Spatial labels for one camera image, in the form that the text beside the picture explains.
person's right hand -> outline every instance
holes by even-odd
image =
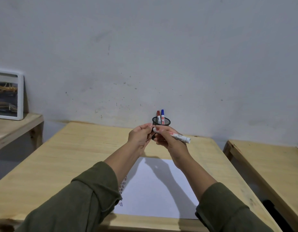
[[[169,132],[176,134],[180,133],[169,126],[156,125],[155,127],[160,133],[155,134],[154,141],[156,141],[156,144],[162,145],[168,150],[174,164],[180,169],[181,162],[187,158],[191,158],[191,156],[187,145],[182,141],[174,139]]]

olive green sleeve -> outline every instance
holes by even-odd
[[[272,231],[222,183],[205,191],[195,215],[210,232]]]
[[[98,162],[27,215],[16,231],[96,231],[121,199],[114,171]]]

framed picture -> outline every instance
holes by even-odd
[[[23,93],[23,74],[0,70],[0,119],[23,119]]]

plywood surface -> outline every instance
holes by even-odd
[[[0,149],[43,121],[42,115],[32,113],[24,114],[20,121],[0,119]]]
[[[23,220],[81,172],[106,159],[127,141],[131,129],[72,122],[38,148],[0,180],[0,218]],[[274,231],[277,224],[210,138],[192,137],[193,158],[224,183]],[[146,156],[170,159],[167,150],[151,142]],[[207,231],[198,220],[109,215],[103,222],[111,229]]]
[[[246,163],[298,221],[298,148],[229,140],[231,153]]]

sheet of paper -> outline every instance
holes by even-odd
[[[197,219],[196,196],[172,160],[139,158],[119,190],[123,199],[115,213]]]

